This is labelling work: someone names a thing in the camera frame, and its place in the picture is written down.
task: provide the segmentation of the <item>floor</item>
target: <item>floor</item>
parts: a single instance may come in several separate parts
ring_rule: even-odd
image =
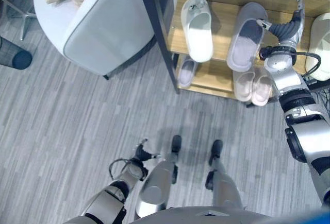
[[[247,109],[177,95],[158,46],[106,81],[63,58],[37,21],[19,41],[20,20],[7,15],[4,9],[0,36],[34,59],[23,71],[0,66],[0,224],[65,222],[110,182],[112,160],[130,156],[144,137],[149,151],[165,155],[175,134],[183,149],[168,206],[211,204],[204,183],[215,139],[225,143],[223,164],[248,210],[281,216],[320,206],[307,166],[290,154],[278,103]],[[133,219],[140,187],[124,223]]]

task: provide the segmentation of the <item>white slipper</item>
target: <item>white slipper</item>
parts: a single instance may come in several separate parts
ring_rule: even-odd
[[[246,72],[233,71],[234,94],[238,100],[246,102],[252,98],[254,77],[255,73],[253,67]]]
[[[227,64],[233,71],[245,72],[253,66],[264,31],[257,19],[267,20],[268,16],[258,3],[250,2],[239,11],[227,55]]]
[[[213,56],[211,12],[206,0],[187,0],[181,10],[189,56],[198,63]]]
[[[198,63],[192,60],[189,56],[184,59],[178,77],[179,86],[187,88],[190,86],[192,79],[195,76]]]
[[[272,80],[265,68],[255,68],[255,74],[251,102],[262,107],[267,104],[272,92]]]
[[[319,81],[330,79],[330,13],[318,16],[311,27],[309,52],[321,56],[320,67],[311,74]],[[307,57],[306,70],[317,64],[317,59]]]

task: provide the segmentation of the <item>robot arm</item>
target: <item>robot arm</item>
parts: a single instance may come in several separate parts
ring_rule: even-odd
[[[107,187],[102,189],[87,204],[86,209],[64,224],[120,224],[122,223],[126,209],[124,203],[136,183],[143,181],[148,174],[143,161],[156,158],[157,154],[150,154],[143,150],[142,141],[137,147],[135,155],[126,162],[121,174]]]
[[[298,9],[287,24],[257,23],[277,36],[279,45],[260,50],[265,69],[273,79],[273,89],[285,113],[289,128],[285,130],[292,156],[307,163],[314,186],[322,203],[330,204],[330,120],[327,110],[316,104],[303,77],[294,69],[305,23],[305,4],[298,1]]]

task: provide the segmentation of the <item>mesh bin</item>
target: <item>mesh bin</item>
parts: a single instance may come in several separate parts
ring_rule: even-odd
[[[0,64],[23,70],[32,62],[32,55],[28,51],[0,37]]]

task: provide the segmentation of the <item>robot leg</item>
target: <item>robot leg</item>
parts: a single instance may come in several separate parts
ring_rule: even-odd
[[[171,184],[176,183],[178,167],[175,163],[181,149],[181,141],[179,135],[173,137],[171,153],[153,169],[146,179],[139,194],[135,219],[166,209]]]
[[[221,140],[213,143],[209,160],[212,171],[207,176],[205,186],[213,191],[213,206],[243,209],[237,187],[220,162],[222,146]]]

